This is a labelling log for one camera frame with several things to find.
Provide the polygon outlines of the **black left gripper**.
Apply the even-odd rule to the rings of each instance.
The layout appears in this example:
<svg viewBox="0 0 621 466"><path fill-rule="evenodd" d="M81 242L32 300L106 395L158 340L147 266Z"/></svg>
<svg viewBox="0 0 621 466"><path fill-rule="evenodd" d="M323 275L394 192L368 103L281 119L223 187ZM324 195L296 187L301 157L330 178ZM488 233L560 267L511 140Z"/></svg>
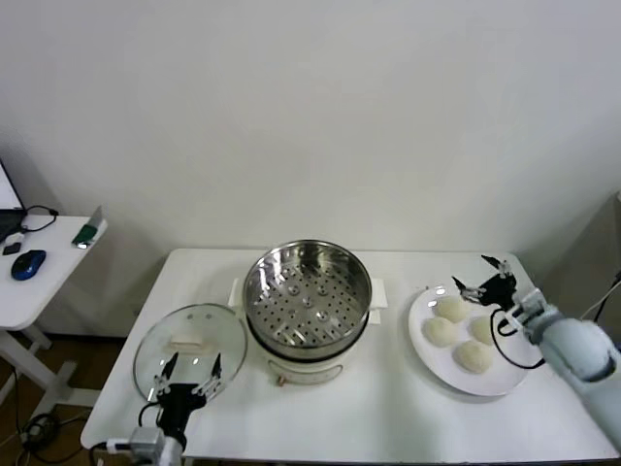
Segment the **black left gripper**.
<svg viewBox="0 0 621 466"><path fill-rule="evenodd" d="M162 371L155 375L147 400L155 401L161 408L157 426L165 437L178 441L182 447L187 445L185 428L191 414L205 407L205 399L213 399L223 388L222 361L219 353L213 363L208 378L199 383L172 383L179 354L175 352L167 361L161 360Z"/></svg>

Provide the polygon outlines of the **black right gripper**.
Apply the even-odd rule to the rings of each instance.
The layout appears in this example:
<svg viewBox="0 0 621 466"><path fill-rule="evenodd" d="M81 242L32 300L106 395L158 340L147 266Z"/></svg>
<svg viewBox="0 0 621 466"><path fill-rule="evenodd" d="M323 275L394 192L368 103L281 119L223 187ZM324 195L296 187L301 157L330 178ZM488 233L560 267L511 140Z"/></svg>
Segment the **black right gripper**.
<svg viewBox="0 0 621 466"><path fill-rule="evenodd" d="M507 260L491 255L482 254L480 257L495 269L495 274L479 287L465 285L452 276L459 295L465 301L482 306L498 305L501 309L511 309L514 306L517 280L510 264Z"/></svg>

